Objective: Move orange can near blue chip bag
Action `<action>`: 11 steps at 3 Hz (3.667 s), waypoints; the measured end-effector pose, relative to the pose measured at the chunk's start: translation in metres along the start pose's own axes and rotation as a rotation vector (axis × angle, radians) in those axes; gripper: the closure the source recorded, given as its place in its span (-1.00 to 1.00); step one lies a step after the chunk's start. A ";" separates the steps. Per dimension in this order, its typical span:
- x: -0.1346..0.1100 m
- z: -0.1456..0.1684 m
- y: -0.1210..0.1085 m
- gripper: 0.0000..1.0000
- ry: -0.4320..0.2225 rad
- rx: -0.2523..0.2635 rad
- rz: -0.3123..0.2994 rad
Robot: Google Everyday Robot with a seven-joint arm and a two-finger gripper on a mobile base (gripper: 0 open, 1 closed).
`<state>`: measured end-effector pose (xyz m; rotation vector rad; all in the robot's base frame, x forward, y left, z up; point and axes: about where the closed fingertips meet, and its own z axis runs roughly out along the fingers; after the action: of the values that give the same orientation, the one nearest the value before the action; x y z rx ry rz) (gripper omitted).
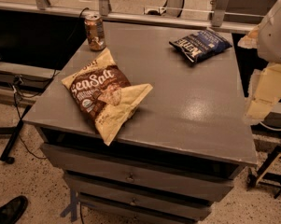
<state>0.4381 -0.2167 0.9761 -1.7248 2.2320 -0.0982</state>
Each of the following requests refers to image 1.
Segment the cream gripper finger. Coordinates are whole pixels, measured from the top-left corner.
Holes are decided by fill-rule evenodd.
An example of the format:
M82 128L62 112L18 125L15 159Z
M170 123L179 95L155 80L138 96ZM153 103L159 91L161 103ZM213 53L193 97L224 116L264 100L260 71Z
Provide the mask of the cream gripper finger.
M281 63L268 63L262 71L255 69L248 85L246 124L256 125L269 115L281 100Z

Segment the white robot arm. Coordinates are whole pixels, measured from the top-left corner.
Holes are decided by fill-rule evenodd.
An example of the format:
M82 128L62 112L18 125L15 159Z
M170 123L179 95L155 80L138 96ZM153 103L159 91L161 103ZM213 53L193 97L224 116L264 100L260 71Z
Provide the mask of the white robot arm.
M254 71L249 81L245 120L255 125L264 121L281 99L281 0L240 39L238 46L256 49L268 62L262 71Z

